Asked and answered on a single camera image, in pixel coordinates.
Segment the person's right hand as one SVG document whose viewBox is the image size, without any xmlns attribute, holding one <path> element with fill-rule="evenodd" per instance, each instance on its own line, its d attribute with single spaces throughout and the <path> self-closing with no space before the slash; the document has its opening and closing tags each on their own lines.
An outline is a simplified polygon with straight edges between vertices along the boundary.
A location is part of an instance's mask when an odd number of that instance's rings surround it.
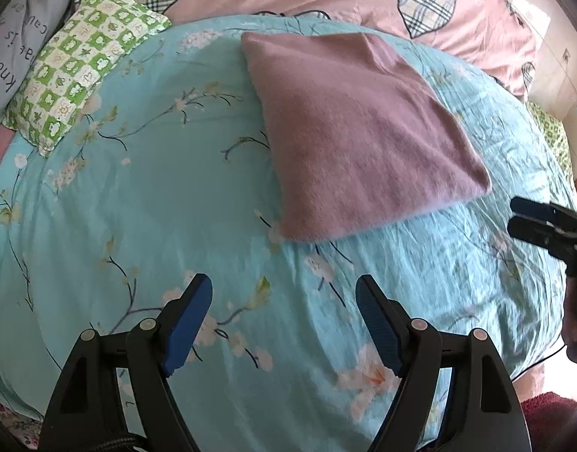
<svg viewBox="0 0 577 452">
<path fill-rule="evenodd" d="M 577 279 L 568 276 L 563 303 L 564 317 L 561 337 L 567 357 L 577 364 Z"/>
</svg>

